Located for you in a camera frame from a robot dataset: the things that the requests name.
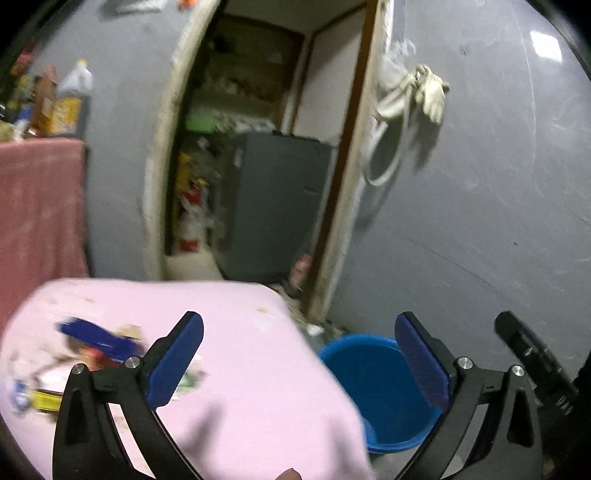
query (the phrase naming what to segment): blue object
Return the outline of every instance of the blue object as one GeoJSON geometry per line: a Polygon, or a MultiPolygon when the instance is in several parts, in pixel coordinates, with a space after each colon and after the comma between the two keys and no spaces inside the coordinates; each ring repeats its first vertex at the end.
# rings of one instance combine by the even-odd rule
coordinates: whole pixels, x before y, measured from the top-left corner
{"type": "Polygon", "coordinates": [[[406,315],[400,314],[396,319],[394,336],[427,401],[441,411],[447,410],[449,377],[406,315]]]}
{"type": "Polygon", "coordinates": [[[153,410],[170,401],[203,341],[201,315],[187,312],[183,320],[187,320],[186,324],[148,377],[146,402],[153,410]]]}
{"type": "Polygon", "coordinates": [[[371,453],[419,445],[440,415],[421,393],[396,341],[349,335],[320,353],[324,364],[357,405],[371,453]]]}
{"type": "Polygon", "coordinates": [[[58,329],[61,333],[100,350],[115,362],[125,362],[130,356],[139,353],[139,344],[132,338],[114,335],[87,320],[72,318],[69,322],[59,323],[58,329]]]}

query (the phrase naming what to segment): metal screw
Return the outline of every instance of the metal screw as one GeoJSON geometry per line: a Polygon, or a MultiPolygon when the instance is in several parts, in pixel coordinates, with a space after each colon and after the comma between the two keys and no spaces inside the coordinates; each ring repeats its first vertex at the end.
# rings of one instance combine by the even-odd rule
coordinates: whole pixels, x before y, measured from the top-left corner
{"type": "Polygon", "coordinates": [[[458,358],[457,364],[460,366],[460,368],[463,368],[464,370],[470,370],[474,366],[474,362],[466,356],[458,358]]]}
{"type": "Polygon", "coordinates": [[[139,358],[137,358],[136,356],[132,356],[129,357],[126,361],[125,361],[125,366],[127,368],[137,368],[139,365],[139,358]]]}
{"type": "Polygon", "coordinates": [[[85,368],[86,368],[85,364],[76,364],[72,367],[72,373],[74,375],[81,374],[85,368]]]}
{"type": "Polygon", "coordinates": [[[518,377],[523,377],[525,375],[525,370],[523,370],[523,368],[521,368],[519,365],[513,365],[511,371],[518,377]]]}

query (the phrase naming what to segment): blue gripper pad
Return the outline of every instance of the blue gripper pad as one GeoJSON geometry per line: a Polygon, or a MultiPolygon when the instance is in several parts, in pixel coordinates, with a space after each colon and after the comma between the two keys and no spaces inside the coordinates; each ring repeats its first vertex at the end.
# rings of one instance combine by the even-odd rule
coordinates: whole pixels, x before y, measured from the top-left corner
{"type": "Polygon", "coordinates": [[[187,324],[178,333],[148,377],[145,391],[146,402],[153,410],[157,407],[163,407],[170,401],[178,387],[178,383],[187,371],[191,360],[203,341],[203,319],[201,315],[195,312],[187,312],[186,316],[190,316],[187,324]]]}
{"type": "Polygon", "coordinates": [[[446,411],[450,400],[449,376],[408,319],[409,314],[412,315],[402,313],[396,319],[396,343],[429,405],[446,411]]]}

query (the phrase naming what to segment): yellow label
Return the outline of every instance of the yellow label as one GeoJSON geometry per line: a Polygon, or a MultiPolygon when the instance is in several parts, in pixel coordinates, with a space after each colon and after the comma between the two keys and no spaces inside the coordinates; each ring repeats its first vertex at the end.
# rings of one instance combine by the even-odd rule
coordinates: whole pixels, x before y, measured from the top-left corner
{"type": "Polygon", "coordinates": [[[33,408],[41,411],[60,411],[61,395],[35,390],[31,400],[33,408]]]}
{"type": "Polygon", "coordinates": [[[51,133],[54,135],[75,134],[82,100],[61,98],[56,102],[51,116],[51,133]]]}

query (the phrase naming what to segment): floor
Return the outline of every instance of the floor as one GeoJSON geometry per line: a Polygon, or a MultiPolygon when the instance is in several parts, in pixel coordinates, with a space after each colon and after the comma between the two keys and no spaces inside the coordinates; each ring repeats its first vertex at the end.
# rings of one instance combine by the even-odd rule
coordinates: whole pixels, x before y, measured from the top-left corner
{"type": "Polygon", "coordinates": [[[208,247],[197,253],[179,253],[164,257],[166,279],[176,281],[223,280],[213,254],[208,247]]]}

